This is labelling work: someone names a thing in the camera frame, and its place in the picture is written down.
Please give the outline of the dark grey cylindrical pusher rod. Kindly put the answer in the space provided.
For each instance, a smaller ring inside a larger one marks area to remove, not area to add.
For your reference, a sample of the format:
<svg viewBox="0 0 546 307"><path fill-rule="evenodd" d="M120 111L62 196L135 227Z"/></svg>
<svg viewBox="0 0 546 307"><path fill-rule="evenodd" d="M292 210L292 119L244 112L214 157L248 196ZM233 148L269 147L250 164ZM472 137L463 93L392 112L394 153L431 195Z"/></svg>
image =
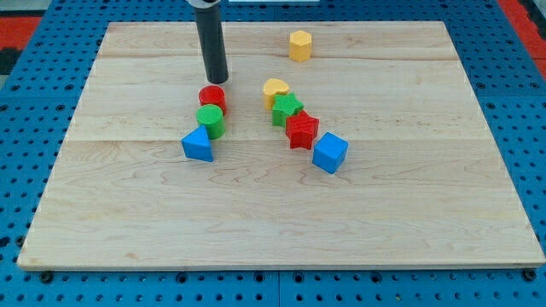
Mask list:
<svg viewBox="0 0 546 307"><path fill-rule="evenodd" d="M229 78L220 3L220 0L189 0L195 13L206 78L212 84L222 84Z"/></svg>

